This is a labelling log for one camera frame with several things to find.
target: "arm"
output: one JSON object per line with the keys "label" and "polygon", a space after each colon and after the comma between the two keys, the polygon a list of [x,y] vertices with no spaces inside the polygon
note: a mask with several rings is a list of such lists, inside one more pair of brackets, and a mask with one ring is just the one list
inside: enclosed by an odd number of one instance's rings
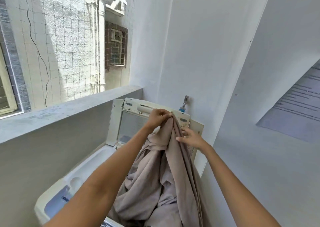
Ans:
{"label": "arm", "polygon": [[208,159],[237,227],[280,227],[274,217],[239,181],[215,150],[198,134],[183,128],[186,137],[178,141],[199,149]]}
{"label": "arm", "polygon": [[99,227],[148,135],[169,117],[168,111],[154,109],[143,128],[90,175],[45,227]]}

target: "laundry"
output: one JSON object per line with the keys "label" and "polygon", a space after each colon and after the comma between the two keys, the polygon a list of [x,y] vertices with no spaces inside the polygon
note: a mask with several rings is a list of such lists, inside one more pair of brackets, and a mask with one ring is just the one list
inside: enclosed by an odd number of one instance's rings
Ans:
{"label": "laundry", "polygon": [[148,136],[108,217],[123,226],[210,226],[201,179],[173,116]]}

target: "concrete ledge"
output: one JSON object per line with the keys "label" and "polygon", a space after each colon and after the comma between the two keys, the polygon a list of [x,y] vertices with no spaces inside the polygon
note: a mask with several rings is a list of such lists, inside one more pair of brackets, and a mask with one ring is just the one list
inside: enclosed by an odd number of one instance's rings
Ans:
{"label": "concrete ledge", "polygon": [[49,108],[2,119],[0,120],[0,144],[140,89],[142,88],[132,85],[118,87]]}

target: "window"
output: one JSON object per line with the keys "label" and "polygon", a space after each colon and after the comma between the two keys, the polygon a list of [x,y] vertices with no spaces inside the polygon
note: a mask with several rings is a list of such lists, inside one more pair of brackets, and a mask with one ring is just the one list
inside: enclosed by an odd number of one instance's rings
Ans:
{"label": "window", "polygon": [[105,25],[105,65],[109,67],[126,67],[128,29],[115,23]]}
{"label": "window", "polygon": [[0,49],[0,115],[17,110],[17,103],[6,69],[5,60]]}

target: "electrical wire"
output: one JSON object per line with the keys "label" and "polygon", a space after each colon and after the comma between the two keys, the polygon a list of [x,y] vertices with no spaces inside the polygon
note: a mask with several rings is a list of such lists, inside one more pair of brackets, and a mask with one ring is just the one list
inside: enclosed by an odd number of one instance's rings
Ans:
{"label": "electrical wire", "polygon": [[48,76],[48,81],[47,81],[47,83],[46,83],[46,85],[45,85],[46,96],[45,96],[45,99],[44,99],[45,107],[47,107],[48,84],[49,84],[49,81],[50,81],[50,76],[49,76],[49,73],[48,73],[48,67],[47,67],[44,59],[43,59],[42,56],[40,55],[40,51],[39,51],[39,49],[38,49],[37,44],[35,43],[35,41],[33,40],[32,36],[31,36],[31,35],[32,35],[32,27],[31,27],[31,21],[30,21],[30,18],[29,18],[29,3],[28,3],[28,0],[26,0],[26,3],[27,3],[27,5],[28,5],[28,9],[26,10],[26,17],[28,18],[28,21],[29,21],[29,24],[30,24],[30,38],[31,38],[32,42],[34,43],[34,45],[35,45],[35,47],[36,47],[36,49],[37,49],[37,51],[38,51],[39,57],[41,58],[41,60],[43,61],[44,65],[45,65],[45,70],[46,70],[46,73],[47,73],[47,76]]}

